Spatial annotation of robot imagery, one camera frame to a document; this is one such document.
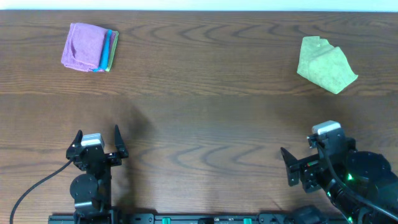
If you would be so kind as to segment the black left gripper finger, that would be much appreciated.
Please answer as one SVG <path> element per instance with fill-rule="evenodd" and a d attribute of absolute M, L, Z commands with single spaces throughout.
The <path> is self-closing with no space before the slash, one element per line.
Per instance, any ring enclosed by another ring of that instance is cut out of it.
<path fill-rule="evenodd" d="M 127 148 L 125 146 L 125 143 L 122 139 L 119 126 L 116 124 L 114 127 L 114 145 L 117 149 L 117 152 L 120 156 L 120 158 L 128 158 L 129 153 L 127 151 Z"/>
<path fill-rule="evenodd" d="M 66 158 L 73 158 L 75 156 L 77 150 L 81 148 L 82 138 L 83 138 L 83 132 L 82 130 L 78 130 L 74 140 L 72 141 L 72 143 L 70 144 L 70 146 L 66 151 Z"/>

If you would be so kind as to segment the purple microfibre cloth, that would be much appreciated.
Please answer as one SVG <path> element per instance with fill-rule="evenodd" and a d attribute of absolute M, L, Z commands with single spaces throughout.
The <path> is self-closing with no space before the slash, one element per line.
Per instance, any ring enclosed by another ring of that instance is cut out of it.
<path fill-rule="evenodd" d="M 61 63 L 82 72 L 97 69 L 107 32 L 107 29 L 91 24 L 71 23 Z"/>

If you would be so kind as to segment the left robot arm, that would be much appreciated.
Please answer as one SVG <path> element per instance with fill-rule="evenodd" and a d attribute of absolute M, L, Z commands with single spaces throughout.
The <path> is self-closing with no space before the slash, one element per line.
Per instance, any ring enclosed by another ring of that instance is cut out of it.
<path fill-rule="evenodd" d="M 129 157 L 118 126 L 114 127 L 115 152 L 104 152 L 100 133 L 84 135 L 78 131 L 67 149 L 66 158 L 84 173 L 70 186 L 75 211 L 79 217 L 91 218 L 111 210 L 111 168 Z"/>

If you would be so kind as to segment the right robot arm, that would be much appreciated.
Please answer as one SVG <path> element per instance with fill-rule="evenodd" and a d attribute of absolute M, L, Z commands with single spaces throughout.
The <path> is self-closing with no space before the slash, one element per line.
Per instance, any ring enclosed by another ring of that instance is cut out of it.
<path fill-rule="evenodd" d="M 297 159 L 280 150 L 290 186 L 323 190 L 348 223 L 397 223 L 397 175 L 382 154 L 357 150 L 356 141 L 343 134 L 307 139 L 317 154 Z"/>

